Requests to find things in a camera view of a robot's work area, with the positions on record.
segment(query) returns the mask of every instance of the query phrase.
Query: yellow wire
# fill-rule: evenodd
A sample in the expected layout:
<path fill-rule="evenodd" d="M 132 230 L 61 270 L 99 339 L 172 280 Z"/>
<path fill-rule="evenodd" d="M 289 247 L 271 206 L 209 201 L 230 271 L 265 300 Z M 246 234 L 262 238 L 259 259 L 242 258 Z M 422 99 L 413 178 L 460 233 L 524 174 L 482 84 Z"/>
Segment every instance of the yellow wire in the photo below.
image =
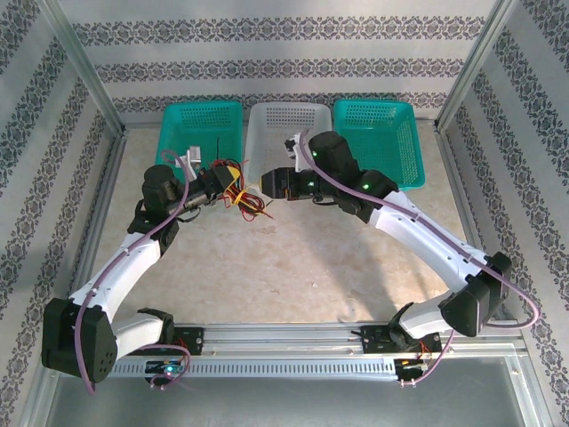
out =
<path fill-rule="evenodd" d="M 227 196 L 227 192 L 231 189 L 231 187 L 233 187 L 233 185 L 237 182 L 237 180 L 241 178 L 241 173 L 239 173 L 239 175 L 226 187 L 225 191 L 223 191 L 223 194 Z M 252 209 L 253 211 L 256 210 L 257 208 L 255 206 L 250 205 L 249 203 L 242 201 L 241 197 L 243 197 L 243 194 L 245 194 L 247 192 L 247 190 L 251 188 L 251 185 L 247 186 L 245 189 L 242 189 L 239 194 L 237 194 L 237 196 L 235 197 L 235 200 L 231 200 L 231 197 L 229 197 L 229 200 L 231 201 L 231 205 L 238 205 L 239 202 L 243 203 L 245 206 L 249 207 L 250 209 Z"/>

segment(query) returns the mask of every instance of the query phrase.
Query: enclosure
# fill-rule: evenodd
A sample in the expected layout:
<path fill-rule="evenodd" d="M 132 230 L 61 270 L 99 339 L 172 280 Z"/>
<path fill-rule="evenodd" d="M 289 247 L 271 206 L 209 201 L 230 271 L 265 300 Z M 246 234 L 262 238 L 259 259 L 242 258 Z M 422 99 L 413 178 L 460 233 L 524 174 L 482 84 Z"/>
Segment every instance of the enclosure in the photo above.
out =
<path fill-rule="evenodd" d="M 440 377 L 423 384 L 433 397 L 405 390 L 406 399 L 432 405 L 427 413 L 441 425 L 462 418 L 472 425 L 569 424 L 567 7 L 566 0 L 2 0 L 0 425 L 73 425 L 82 413 L 85 425 L 98 425 L 98 411 L 121 396 L 141 407 L 152 399 L 139 390 L 144 382 L 116 375 L 89 403 L 78 380 L 41 366 L 40 342 L 45 304 L 85 284 L 123 240 L 168 105 L 239 102 L 247 153 L 253 106 L 319 104 L 334 123 L 334 103 L 346 99 L 413 105 L 425 183 L 406 194 L 457 237 L 505 253 L 513 282 L 542 310 L 521 333 L 461 339 Z M 322 341 L 330 354 L 348 360 L 355 352 L 359 363 L 347 327 L 387 322 L 406 303 L 446 290 L 402 244 L 339 209 L 309 201 L 268 208 L 275 220 L 251 223 L 221 204 L 204 210 L 181 227 L 119 316 L 152 307 L 181 324 L 214 325 L 213 334 L 226 327 L 237 338 L 258 327 L 259 335 L 243 338 L 254 349 L 270 341 L 273 327 L 291 327 L 282 339 L 300 347 L 303 328 L 313 328 L 312 338 L 331 334 Z M 529 314 L 514 295 L 501 312 L 505 319 Z M 211 340 L 204 363 L 235 351 L 244 351 L 242 361 L 257 357 L 235 350 L 226 335 Z M 454 383 L 460 372 L 469 377 Z M 495 395 L 485 391 L 490 381 L 499 383 Z M 377 425 L 379 415 L 365 412 L 370 395 L 400 391 L 390 383 L 331 380 L 326 390 L 310 380 L 259 378 L 199 378 L 187 386 L 192 390 L 180 388 L 172 399 L 156 398 L 164 411 L 195 402 L 196 418 L 178 413 L 172 425 L 226 425 L 231 414 L 207 414 L 212 402 L 240 391 L 233 416 L 242 425 L 253 423 L 251 414 L 267 423 L 271 410 L 282 423 Z M 356 409 L 314 410 L 339 407 L 343 387 L 354 393 L 346 403 Z M 472 400 L 461 400 L 461 391 Z M 508 409 L 501 415 L 493 406 L 499 399 Z M 451 401 L 454 412 L 445 418 Z M 286 406 L 301 408 L 297 418 L 287 418 Z M 480 420 L 472 419 L 476 407 L 488 408 Z M 420 415 L 392 410 L 380 421 L 405 425 Z M 106 423 L 124 424 L 128 415 L 108 411 Z M 132 416 L 159 422 L 142 408 Z"/>

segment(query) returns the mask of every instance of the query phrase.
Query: black bracket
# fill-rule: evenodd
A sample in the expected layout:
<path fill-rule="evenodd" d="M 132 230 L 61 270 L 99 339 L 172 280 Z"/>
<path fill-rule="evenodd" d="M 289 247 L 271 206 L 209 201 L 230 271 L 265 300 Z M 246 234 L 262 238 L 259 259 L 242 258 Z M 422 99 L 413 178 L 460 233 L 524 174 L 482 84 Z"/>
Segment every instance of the black bracket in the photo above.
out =
<path fill-rule="evenodd" d="M 439 334 L 429 334 L 423 336 L 417 343 L 412 343 L 405 350 L 402 350 L 396 342 L 391 339 L 391 328 L 388 325 L 369 325 L 361 326 L 358 331 L 352 331 L 362 338 L 362 349 L 364 354 L 378 354 L 378 353 L 421 353 L 421 342 L 433 353 L 440 352 L 443 347 L 441 345 L 441 338 Z"/>
<path fill-rule="evenodd" d="M 81 376 L 75 354 L 74 326 L 81 307 L 72 300 L 53 298 L 44 310 L 42 363 L 65 374 Z M 88 308 L 81 328 L 84 363 L 89 379 L 100 383 L 116 361 L 116 338 L 107 313 L 100 306 Z"/>
<path fill-rule="evenodd" d="M 160 222 L 153 222 L 149 219 L 148 213 L 142 210 L 144 206 L 144 200 L 139 201 L 136 205 L 136 209 L 134 211 L 134 219 L 132 220 L 131 224 L 128 226 L 127 232 L 129 234 L 132 233 L 140 233 L 146 234 L 152 229 L 155 228 Z M 156 240 L 160 245 L 160 255 L 164 255 L 166 250 L 172 244 L 178 230 L 180 229 L 180 225 L 178 225 L 177 221 L 172 221 L 166 224 L 161 230 L 153 234 L 150 238 L 152 240 Z"/>
<path fill-rule="evenodd" d="M 174 328 L 174 336 L 172 343 L 176 344 L 182 340 L 188 347 L 189 354 L 192 356 L 201 356 L 204 347 L 204 329 L 202 327 L 182 327 Z M 181 350 L 136 350 L 131 356 L 181 356 L 184 354 Z"/>

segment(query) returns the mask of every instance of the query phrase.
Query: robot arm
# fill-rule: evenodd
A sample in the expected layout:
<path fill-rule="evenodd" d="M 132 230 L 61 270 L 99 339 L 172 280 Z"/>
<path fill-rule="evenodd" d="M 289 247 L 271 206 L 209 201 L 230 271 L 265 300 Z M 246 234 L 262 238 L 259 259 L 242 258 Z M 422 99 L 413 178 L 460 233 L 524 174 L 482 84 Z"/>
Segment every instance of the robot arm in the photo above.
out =
<path fill-rule="evenodd" d="M 387 232 L 426 262 L 446 283 L 449 291 L 437 298 L 404 306 L 390 322 L 391 336 L 401 348 L 427 334 L 454 329 L 476 336 L 505 299 L 499 280 L 477 268 L 472 260 L 508 274 L 510 260 L 497 253 L 490 257 L 469 246 L 421 212 L 397 185 L 378 171 L 362 171 L 352 157 L 348 143 L 336 132 L 320 133 L 309 142 L 315 164 L 341 184 L 373 197 L 402 206 L 412 215 L 376 205 L 337 189 L 310 168 L 300 153 L 301 137 L 285 143 L 295 167 L 272 170 L 261 179 L 261 191 L 272 198 L 298 200 L 312 198 L 320 203 L 331 197 L 348 214 L 354 214 L 374 228 Z M 447 239 L 459 245 L 468 258 L 456 252 L 443 238 L 423 223 L 421 217 Z"/>
<path fill-rule="evenodd" d="M 119 257 L 122 259 L 102 278 L 83 316 L 81 344 L 89 380 L 93 383 L 104 380 L 117 359 L 140 347 L 157 342 L 171 343 L 174 323 L 172 315 L 168 313 L 142 309 L 127 320 L 113 320 L 120 304 L 139 278 L 164 255 L 173 242 L 179 230 L 178 222 L 169 222 L 130 252 L 128 248 L 168 218 L 180 203 L 184 204 L 182 214 L 213 204 L 236 176 L 236 171 L 228 166 L 202 169 L 189 183 L 186 199 L 181 200 L 184 186 L 173 176 L 172 169 L 167 165 L 150 167 L 144 174 L 144 198 L 136 206 L 134 219 L 120 248 L 89 283 L 67 300 L 54 298 L 45 307 L 42 341 L 44 366 L 80 376 L 74 340 L 77 313 L 100 274 Z"/>

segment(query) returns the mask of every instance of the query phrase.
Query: cable bundle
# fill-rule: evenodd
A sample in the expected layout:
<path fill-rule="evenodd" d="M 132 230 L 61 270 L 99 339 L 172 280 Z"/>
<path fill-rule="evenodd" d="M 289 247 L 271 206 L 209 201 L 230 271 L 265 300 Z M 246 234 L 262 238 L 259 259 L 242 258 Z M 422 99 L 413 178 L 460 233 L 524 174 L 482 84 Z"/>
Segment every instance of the cable bundle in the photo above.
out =
<path fill-rule="evenodd" d="M 244 177 L 241 165 L 238 162 L 231 159 L 220 159 L 212 163 L 212 167 L 215 166 L 229 166 L 239 171 L 239 177 L 236 178 L 223 193 L 225 207 L 230 208 L 234 205 L 238 206 L 241 211 L 241 215 L 243 215 L 243 218 L 248 222 L 251 222 L 261 214 L 267 215 L 268 218 L 274 220 L 272 216 L 265 212 L 265 208 L 270 204 L 270 202 L 265 205 L 262 198 L 247 192 L 247 188 L 244 186 Z"/>

